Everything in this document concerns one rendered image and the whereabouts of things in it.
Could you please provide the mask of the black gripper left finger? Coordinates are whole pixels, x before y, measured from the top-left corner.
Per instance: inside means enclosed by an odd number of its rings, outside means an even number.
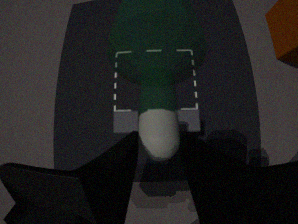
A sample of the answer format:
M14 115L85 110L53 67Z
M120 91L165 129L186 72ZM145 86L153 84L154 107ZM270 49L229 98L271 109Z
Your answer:
M85 224L125 224L138 145L132 132L73 171L3 164L0 180L16 202L76 213Z

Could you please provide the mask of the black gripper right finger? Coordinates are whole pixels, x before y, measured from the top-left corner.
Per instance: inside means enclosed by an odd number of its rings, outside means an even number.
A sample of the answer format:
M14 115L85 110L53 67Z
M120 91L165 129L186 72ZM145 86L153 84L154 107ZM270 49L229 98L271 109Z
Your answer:
M247 224L267 194L298 184L298 161L251 167L180 131L180 159L200 224Z

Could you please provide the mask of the green glass bottle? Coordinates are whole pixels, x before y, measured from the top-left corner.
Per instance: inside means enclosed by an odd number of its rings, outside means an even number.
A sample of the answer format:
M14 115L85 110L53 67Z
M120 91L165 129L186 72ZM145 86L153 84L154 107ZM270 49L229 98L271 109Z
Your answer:
M176 83L204 64L208 51L190 0L122 0L108 36L108 60L141 85L138 144L148 160L180 149Z

